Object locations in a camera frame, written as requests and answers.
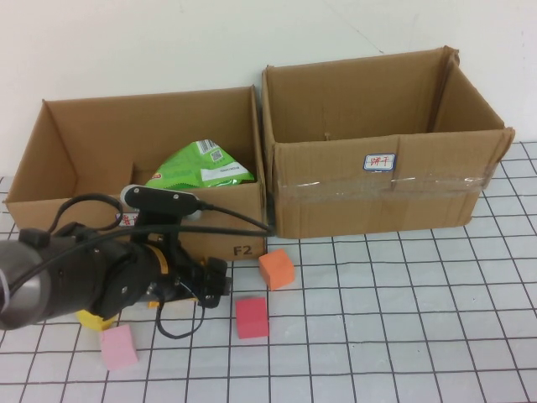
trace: orange foam cube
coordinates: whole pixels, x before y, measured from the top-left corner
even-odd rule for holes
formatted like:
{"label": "orange foam cube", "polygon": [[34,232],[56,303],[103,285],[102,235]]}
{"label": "orange foam cube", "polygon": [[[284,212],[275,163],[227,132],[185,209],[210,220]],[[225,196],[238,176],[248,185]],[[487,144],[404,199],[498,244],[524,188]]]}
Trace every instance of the orange foam cube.
{"label": "orange foam cube", "polygon": [[295,281],[295,267],[283,249],[261,256],[259,271],[270,290],[277,290]]}

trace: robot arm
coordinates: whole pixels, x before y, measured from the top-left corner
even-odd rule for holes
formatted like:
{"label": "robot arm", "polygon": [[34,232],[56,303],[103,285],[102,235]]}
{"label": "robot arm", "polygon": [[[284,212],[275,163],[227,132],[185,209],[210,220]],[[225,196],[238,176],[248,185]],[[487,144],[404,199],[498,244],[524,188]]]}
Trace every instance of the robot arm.
{"label": "robot arm", "polygon": [[[55,233],[61,214],[77,202],[98,200],[118,210],[105,228],[73,222]],[[270,236],[271,227],[236,212],[204,203],[190,193],[128,186],[122,201],[139,210],[133,228],[100,234],[117,227],[120,202],[109,196],[78,196],[58,211],[49,231],[21,230],[18,241],[0,242],[0,329],[11,330],[67,313],[86,310],[108,319],[138,301],[157,301],[157,325],[169,338],[160,314],[168,301],[196,298],[202,309],[218,306],[231,289],[227,263],[209,258],[196,262],[178,241],[180,232]],[[204,210],[233,215],[263,231],[182,226],[184,217]],[[130,239],[117,238],[129,236]]]}

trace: cardboard box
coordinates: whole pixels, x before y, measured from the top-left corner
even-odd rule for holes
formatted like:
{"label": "cardboard box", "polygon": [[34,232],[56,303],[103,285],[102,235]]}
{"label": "cardboard box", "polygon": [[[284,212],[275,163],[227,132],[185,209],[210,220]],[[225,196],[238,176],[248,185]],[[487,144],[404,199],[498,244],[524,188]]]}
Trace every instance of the cardboard box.
{"label": "cardboard box", "polygon": [[283,238],[466,224],[514,138],[448,47],[269,66],[263,116]]}
{"label": "cardboard box", "polygon": [[[46,229],[70,197],[88,192],[119,195],[126,185],[146,183],[173,153],[202,139],[223,147],[257,181],[192,193],[264,220],[265,184],[253,87],[43,102],[8,195],[8,209],[20,228]],[[90,201],[68,210],[60,225],[78,221],[100,227],[112,222],[114,214],[111,207]],[[204,212],[190,225],[255,229],[218,212]],[[262,238],[185,234],[180,239],[197,258],[252,259],[265,251]]]}

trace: pink foam cube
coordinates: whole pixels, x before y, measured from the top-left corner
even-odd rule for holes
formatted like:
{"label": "pink foam cube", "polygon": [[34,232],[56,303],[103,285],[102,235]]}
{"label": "pink foam cube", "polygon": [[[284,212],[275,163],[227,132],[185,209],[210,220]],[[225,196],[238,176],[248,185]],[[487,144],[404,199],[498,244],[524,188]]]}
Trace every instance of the pink foam cube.
{"label": "pink foam cube", "polygon": [[238,338],[266,338],[269,335],[267,302],[264,298],[237,301]]}
{"label": "pink foam cube", "polygon": [[112,327],[100,334],[102,359],[109,371],[138,362],[129,325]]}

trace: green plastic bag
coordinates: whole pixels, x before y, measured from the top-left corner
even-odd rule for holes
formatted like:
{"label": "green plastic bag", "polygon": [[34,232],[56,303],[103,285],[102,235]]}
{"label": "green plastic bag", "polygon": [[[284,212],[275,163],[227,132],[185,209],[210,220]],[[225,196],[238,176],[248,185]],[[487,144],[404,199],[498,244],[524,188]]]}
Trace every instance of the green plastic bag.
{"label": "green plastic bag", "polygon": [[169,157],[146,186],[179,190],[237,185],[253,179],[253,175],[218,144],[202,140],[190,143]]}

